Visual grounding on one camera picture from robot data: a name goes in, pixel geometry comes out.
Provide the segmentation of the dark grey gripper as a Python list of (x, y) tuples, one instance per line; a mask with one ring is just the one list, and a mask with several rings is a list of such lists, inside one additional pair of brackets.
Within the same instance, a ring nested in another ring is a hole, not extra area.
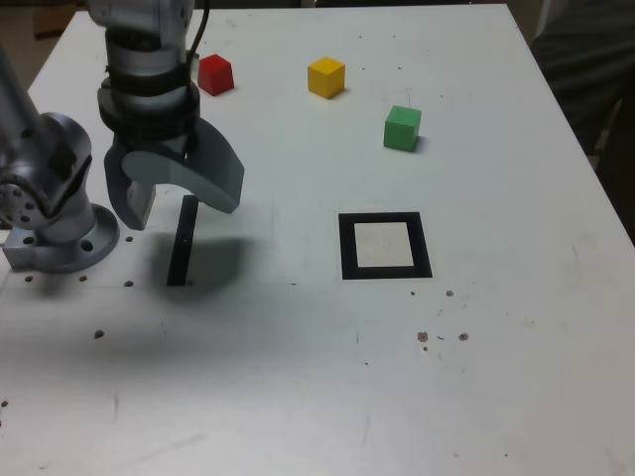
[(110, 203), (132, 230), (145, 229), (156, 184), (177, 185), (226, 214), (240, 204), (244, 166), (224, 136), (200, 118), (170, 139), (136, 129), (116, 133), (104, 168)]

